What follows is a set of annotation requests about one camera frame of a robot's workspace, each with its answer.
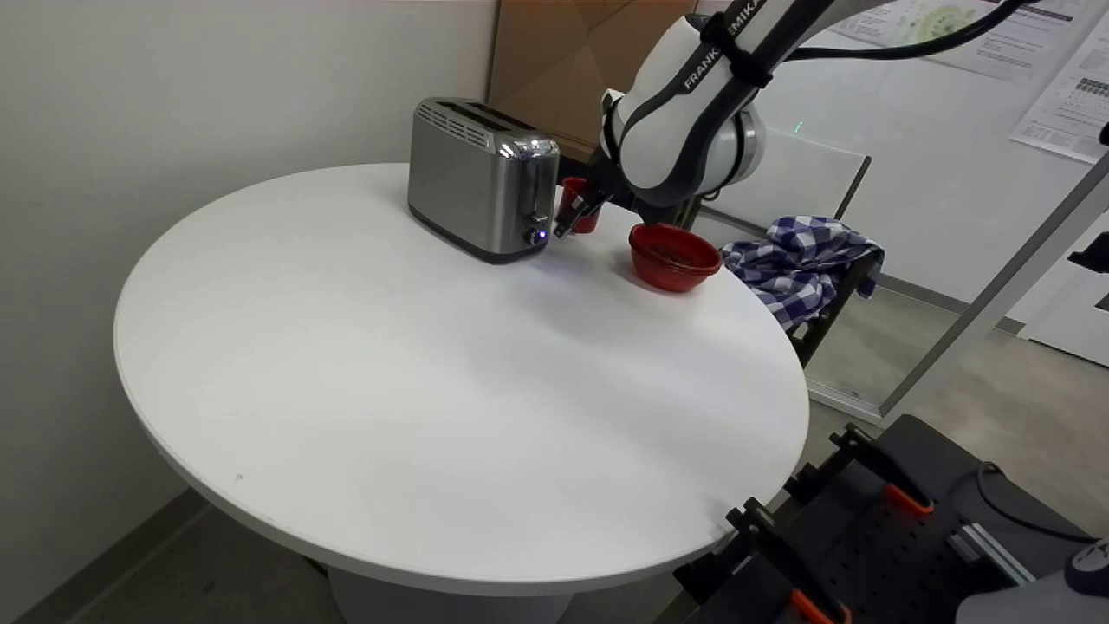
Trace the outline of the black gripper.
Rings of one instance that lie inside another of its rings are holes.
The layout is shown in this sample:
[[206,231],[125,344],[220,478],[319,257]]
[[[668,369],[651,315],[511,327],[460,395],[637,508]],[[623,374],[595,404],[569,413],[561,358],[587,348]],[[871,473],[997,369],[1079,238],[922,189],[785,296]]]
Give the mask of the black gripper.
[[593,228],[593,211],[603,200],[621,200],[626,193],[623,174],[609,158],[589,158],[581,170],[581,189],[579,200],[561,208],[554,218],[554,235],[574,235]]

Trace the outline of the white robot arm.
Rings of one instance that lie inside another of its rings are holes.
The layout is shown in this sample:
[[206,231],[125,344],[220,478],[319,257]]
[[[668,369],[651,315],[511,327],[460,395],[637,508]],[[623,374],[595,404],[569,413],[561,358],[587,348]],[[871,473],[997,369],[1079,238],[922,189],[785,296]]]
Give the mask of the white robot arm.
[[603,96],[595,156],[581,193],[557,211],[571,231],[603,200],[626,199],[660,221],[753,170],[753,102],[772,68],[819,30],[885,0],[705,0],[664,29],[626,89]]

